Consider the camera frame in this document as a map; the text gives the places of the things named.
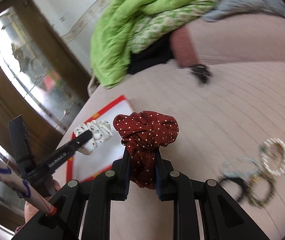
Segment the black device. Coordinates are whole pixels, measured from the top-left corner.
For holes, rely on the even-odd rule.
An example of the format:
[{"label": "black device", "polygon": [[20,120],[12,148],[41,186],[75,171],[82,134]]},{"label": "black device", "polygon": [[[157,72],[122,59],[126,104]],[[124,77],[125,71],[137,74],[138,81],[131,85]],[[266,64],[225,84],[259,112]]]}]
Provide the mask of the black device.
[{"label": "black device", "polygon": [[[205,240],[268,240],[268,237],[213,179],[200,182],[174,171],[171,162],[155,150],[155,186],[161,201],[173,201],[173,240],[199,240],[195,200],[201,208]],[[69,181],[49,201],[57,208],[56,217],[38,212],[13,240],[108,240],[110,202],[127,199],[130,180],[130,155],[113,162],[110,171],[93,181]],[[65,223],[65,230],[57,223]]]},{"label": "black device", "polygon": [[21,178],[26,179],[43,197],[56,193],[52,182],[52,174],[55,170],[92,138],[92,132],[85,131],[36,164],[30,150],[28,131],[22,116],[19,115],[10,121],[8,128],[13,155]]}]

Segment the gray pillow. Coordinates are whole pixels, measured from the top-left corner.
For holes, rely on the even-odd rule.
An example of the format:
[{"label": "gray pillow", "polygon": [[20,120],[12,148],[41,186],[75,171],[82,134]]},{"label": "gray pillow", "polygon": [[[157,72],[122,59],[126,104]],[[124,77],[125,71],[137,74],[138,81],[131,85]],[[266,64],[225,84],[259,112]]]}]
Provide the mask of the gray pillow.
[{"label": "gray pillow", "polygon": [[204,14],[202,18],[214,22],[236,13],[265,13],[285,18],[285,4],[282,0],[220,0],[217,8]]}]

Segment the blanket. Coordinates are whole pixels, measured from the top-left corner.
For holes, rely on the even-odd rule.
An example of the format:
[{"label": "blanket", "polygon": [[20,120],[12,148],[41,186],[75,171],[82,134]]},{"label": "blanket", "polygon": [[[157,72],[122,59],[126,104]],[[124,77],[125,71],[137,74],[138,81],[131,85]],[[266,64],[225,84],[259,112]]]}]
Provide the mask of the blanket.
[{"label": "blanket", "polygon": [[217,0],[113,0],[91,39],[92,70],[100,84],[117,85],[130,51],[138,53],[162,35],[212,9]]}]

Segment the silver screw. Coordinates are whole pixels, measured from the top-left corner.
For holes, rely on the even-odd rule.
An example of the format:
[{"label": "silver screw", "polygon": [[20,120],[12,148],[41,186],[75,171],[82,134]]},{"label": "silver screw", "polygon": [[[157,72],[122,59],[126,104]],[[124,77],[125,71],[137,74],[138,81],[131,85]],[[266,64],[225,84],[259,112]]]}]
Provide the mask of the silver screw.
[{"label": "silver screw", "polygon": [[217,185],[217,182],[216,182],[214,179],[209,179],[209,180],[207,181],[207,184],[208,184],[209,186],[214,187],[214,186]]},{"label": "silver screw", "polygon": [[170,176],[172,177],[178,177],[180,175],[179,171],[171,171]]},{"label": "silver screw", "polygon": [[112,177],[112,176],[115,175],[115,172],[112,171],[112,170],[109,170],[109,171],[106,171],[106,172],[105,172],[105,175],[106,175],[107,177]]},{"label": "silver screw", "polygon": [[76,181],[74,179],[68,182],[69,187],[75,187],[75,186],[77,186],[77,184],[78,184],[78,181]]}]

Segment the red polka dot scrunchie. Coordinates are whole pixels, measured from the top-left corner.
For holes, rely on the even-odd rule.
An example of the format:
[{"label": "red polka dot scrunchie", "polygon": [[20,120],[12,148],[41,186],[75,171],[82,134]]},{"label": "red polka dot scrunchie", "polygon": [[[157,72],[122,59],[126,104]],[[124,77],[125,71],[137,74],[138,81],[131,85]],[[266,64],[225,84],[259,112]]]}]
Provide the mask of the red polka dot scrunchie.
[{"label": "red polka dot scrunchie", "polygon": [[155,155],[152,151],[176,140],[179,132],[176,119],[142,111],[131,115],[120,114],[115,117],[113,125],[131,156],[130,179],[141,188],[155,189]]}]

